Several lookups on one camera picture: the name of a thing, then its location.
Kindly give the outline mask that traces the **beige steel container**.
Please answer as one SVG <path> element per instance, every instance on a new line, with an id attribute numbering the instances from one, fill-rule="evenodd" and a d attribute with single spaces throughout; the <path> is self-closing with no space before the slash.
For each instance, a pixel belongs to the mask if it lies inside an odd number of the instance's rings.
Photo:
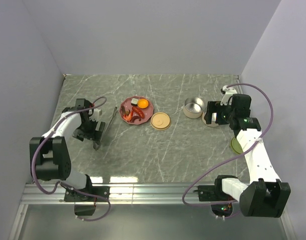
<path id="1" fill-rule="evenodd" d="M 199 97 L 187 98 L 183 106 L 184 114 L 191 119 L 197 119 L 201 117 L 204 109 L 205 109 L 204 101 Z"/>
<path id="2" fill-rule="evenodd" d="M 217 126 L 219 126 L 219 124 L 216 122 L 217 121 L 217 113 L 216 112 L 208 112 L 208 107 L 206 107 L 203 110 L 202 113 L 202 121 L 203 123 L 211 128 L 215 128 Z"/>

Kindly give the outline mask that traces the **metal tongs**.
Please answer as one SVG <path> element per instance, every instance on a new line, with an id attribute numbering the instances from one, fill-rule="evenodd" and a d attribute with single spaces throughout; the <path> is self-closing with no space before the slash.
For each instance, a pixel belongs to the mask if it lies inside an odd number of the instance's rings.
<path id="1" fill-rule="evenodd" d="M 108 125 L 106 126 L 105 122 L 103 122 L 103 121 L 101 122 L 100 129 L 99 129 L 99 133 L 101 134 L 101 137 L 100 137 L 99 140 L 93 141 L 93 149 L 94 150 L 97 151 L 100 148 L 101 143 L 103 142 L 103 139 L 107 135 L 116 114 L 117 114 L 117 107 L 114 107 L 114 110 L 113 110 L 113 113 L 112 113 L 112 116 L 110 118 L 110 121 L 109 121 Z"/>

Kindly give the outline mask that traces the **dark red octopus piece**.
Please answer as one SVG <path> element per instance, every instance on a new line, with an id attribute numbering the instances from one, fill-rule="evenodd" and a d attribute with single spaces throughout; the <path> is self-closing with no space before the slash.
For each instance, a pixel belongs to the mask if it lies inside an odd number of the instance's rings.
<path id="1" fill-rule="evenodd" d="M 138 121 L 140 122 L 140 121 L 141 121 L 141 117 L 140 117 L 140 116 L 138 116 L 138 115 L 133 116 L 133 117 L 131 118 L 130 122 L 131 122 L 131 123 L 134 123 L 134 122 L 135 122 L 135 120 L 138 120 Z"/>

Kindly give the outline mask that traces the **sushi piece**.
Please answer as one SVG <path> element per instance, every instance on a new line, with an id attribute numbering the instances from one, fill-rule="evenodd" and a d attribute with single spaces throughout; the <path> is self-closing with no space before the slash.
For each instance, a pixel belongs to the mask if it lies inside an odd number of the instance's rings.
<path id="1" fill-rule="evenodd" d="M 132 99 L 131 99 L 131 105 L 137 106 L 138 101 L 139 101 L 139 100 L 138 100 L 137 98 L 132 98 Z"/>

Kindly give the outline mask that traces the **red sausage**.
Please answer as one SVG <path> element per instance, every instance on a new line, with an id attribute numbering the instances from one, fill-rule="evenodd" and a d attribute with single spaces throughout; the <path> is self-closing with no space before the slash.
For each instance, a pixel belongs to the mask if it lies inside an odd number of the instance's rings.
<path id="1" fill-rule="evenodd" d="M 141 119 L 144 119 L 144 118 L 145 118 L 145 114 L 142 112 L 142 110 L 141 110 L 139 107 L 133 106 L 133 107 L 132 107 L 132 111 L 135 112 L 138 116 L 140 116 Z"/>

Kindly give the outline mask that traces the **orange egg yolk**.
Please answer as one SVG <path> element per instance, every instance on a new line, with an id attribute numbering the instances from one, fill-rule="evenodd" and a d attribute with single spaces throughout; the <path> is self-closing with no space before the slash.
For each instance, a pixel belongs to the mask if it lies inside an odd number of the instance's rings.
<path id="1" fill-rule="evenodd" d="M 141 98 L 138 100 L 137 102 L 137 107 L 141 108 L 141 109 L 145 109 L 149 106 L 149 101 L 145 98 Z"/>

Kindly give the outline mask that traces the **red shrimp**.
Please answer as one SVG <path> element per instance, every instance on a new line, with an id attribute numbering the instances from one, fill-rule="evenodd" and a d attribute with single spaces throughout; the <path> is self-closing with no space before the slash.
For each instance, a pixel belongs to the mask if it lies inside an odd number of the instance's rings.
<path id="1" fill-rule="evenodd" d="M 133 111 L 130 111 L 128 115 L 124 115 L 123 119 L 127 122 L 130 122 L 133 117 Z"/>

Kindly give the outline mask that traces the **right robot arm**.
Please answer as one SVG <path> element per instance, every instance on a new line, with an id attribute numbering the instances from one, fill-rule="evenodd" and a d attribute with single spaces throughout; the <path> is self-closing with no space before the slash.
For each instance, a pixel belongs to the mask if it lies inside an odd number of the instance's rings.
<path id="1" fill-rule="evenodd" d="M 249 184 L 237 177 L 219 175 L 213 193 L 217 199 L 239 202 L 246 217 L 278 218 L 282 215 L 290 195 L 290 186 L 275 172 L 262 141 L 258 119 L 250 117 L 251 97 L 233 94 L 224 101 L 209 101 L 204 120 L 207 125 L 229 125 L 241 146 L 249 172 Z"/>

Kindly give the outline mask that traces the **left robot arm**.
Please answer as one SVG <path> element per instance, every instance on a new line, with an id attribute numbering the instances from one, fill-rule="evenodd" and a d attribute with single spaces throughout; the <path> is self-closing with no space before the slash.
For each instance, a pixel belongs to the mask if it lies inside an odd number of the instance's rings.
<path id="1" fill-rule="evenodd" d="M 90 177 L 72 169 L 67 141 L 71 137 L 89 140 L 95 150 L 99 148 L 105 128 L 105 123 L 99 121 L 101 106 L 101 103 L 79 98 L 73 107 L 62 111 L 52 128 L 41 137 L 30 140 L 31 176 L 42 193 L 51 195 L 55 190 L 47 191 L 40 181 L 55 180 L 56 187 L 61 185 L 75 191 L 82 201 L 95 197 Z"/>

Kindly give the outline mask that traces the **green round lid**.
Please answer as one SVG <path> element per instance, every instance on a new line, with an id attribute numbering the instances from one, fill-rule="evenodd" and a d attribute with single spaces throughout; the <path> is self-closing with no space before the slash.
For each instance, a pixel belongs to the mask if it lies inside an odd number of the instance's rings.
<path id="1" fill-rule="evenodd" d="M 230 147 L 238 155 L 243 153 L 243 149 L 242 149 L 240 143 L 238 142 L 238 140 L 235 137 L 233 137 L 231 139 Z"/>

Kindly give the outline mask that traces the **pink polka dot plate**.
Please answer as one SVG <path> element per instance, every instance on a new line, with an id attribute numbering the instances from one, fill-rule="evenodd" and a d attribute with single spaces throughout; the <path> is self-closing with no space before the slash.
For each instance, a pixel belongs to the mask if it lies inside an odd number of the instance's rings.
<path id="1" fill-rule="evenodd" d="M 143 96 L 131 96 L 121 103 L 118 113 L 125 123 L 141 125 L 150 120 L 154 113 L 154 106 Z"/>

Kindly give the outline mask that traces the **beige round lid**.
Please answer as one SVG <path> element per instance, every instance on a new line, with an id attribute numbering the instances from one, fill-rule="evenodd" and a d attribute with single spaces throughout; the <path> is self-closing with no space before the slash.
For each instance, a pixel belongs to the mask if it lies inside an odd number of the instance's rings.
<path id="1" fill-rule="evenodd" d="M 156 130 L 165 130 L 170 127 L 170 116 L 164 112 L 157 112 L 150 118 L 150 124 Z"/>

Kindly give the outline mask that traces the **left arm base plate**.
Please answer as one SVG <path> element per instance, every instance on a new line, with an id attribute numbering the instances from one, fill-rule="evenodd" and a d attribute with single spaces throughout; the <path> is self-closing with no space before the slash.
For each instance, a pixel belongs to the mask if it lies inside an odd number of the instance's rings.
<path id="1" fill-rule="evenodd" d="M 80 202 L 106 202 L 109 199 L 109 186 L 94 186 L 89 195 L 78 193 L 74 190 L 66 189 L 64 202 L 80 203 Z"/>

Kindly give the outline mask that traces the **aluminium rail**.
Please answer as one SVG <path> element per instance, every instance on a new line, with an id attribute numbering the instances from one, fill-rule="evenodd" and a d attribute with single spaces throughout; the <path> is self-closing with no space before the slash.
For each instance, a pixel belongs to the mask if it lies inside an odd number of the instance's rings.
<path id="1" fill-rule="evenodd" d="M 107 184 L 112 205 L 180 205 L 188 183 L 112 183 Z M 26 205 L 77 204 L 90 205 L 90 201 L 66 201 L 66 190 L 59 186 L 54 194 L 42 193 L 34 184 L 24 188 L 20 203 Z"/>

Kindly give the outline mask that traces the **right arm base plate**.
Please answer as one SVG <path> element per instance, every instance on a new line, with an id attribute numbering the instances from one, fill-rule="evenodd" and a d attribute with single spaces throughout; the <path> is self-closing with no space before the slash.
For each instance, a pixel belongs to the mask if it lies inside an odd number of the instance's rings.
<path id="1" fill-rule="evenodd" d="M 197 190 L 194 192 L 198 194 L 200 202 L 224 202 L 233 200 L 228 194 L 217 191 L 214 185 L 198 185 Z"/>

